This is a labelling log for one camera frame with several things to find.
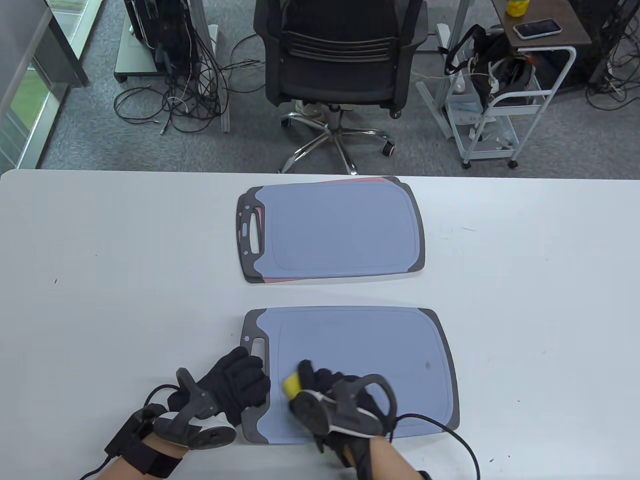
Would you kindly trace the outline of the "person's right hand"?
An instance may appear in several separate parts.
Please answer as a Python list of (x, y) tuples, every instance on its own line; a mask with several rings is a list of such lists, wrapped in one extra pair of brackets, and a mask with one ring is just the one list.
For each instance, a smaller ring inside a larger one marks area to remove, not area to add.
[(359, 480), (372, 480), (371, 439), (390, 434), (398, 410), (389, 382), (379, 374), (315, 370), (308, 359), (298, 364), (297, 378), (301, 388), (289, 400), (291, 414), (321, 453), (329, 448)]

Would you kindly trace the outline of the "person's left hand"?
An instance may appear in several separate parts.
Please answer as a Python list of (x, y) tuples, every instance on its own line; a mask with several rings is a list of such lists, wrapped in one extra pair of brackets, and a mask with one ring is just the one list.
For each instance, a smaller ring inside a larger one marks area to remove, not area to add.
[(270, 378), (263, 372), (263, 360), (243, 346), (220, 358), (196, 384), (212, 396), (215, 415), (224, 413), (234, 428), (242, 423), (246, 409), (266, 403), (271, 388)]

